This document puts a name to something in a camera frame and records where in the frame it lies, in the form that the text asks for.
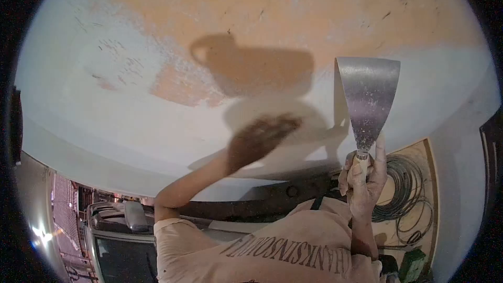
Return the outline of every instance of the green object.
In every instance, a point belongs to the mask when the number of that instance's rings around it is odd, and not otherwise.
[[[401,283],[414,282],[419,278],[426,263],[426,255],[421,249],[407,251],[403,256],[398,277]]]

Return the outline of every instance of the hand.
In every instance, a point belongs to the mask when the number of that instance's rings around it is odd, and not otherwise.
[[[386,184],[386,151],[384,135],[376,140],[376,158],[368,168],[369,179],[362,179],[360,164],[353,164],[355,152],[348,154],[338,179],[341,195],[348,195],[348,204],[354,219],[372,219],[372,211]]]
[[[240,130],[227,147],[227,175],[264,158],[301,124],[301,118],[290,114],[261,116],[253,121]]]

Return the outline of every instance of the window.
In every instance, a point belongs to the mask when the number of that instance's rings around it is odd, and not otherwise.
[[[154,243],[97,237],[96,250],[105,283],[157,282]]]

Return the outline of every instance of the putty knife handle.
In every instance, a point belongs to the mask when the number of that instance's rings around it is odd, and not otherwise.
[[[362,168],[361,177],[354,177],[354,179],[361,179],[363,182],[367,182],[367,169],[370,165],[369,153],[366,151],[357,151],[355,154],[355,158],[353,159],[353,164],[358,162],[360,167]]]

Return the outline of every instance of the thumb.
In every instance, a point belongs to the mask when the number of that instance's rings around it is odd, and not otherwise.
[[[365,194],[367,192],[367,183],[360,164],[357,163],[351,168],[351,178],[353,180],[353,191],[355,196]]]

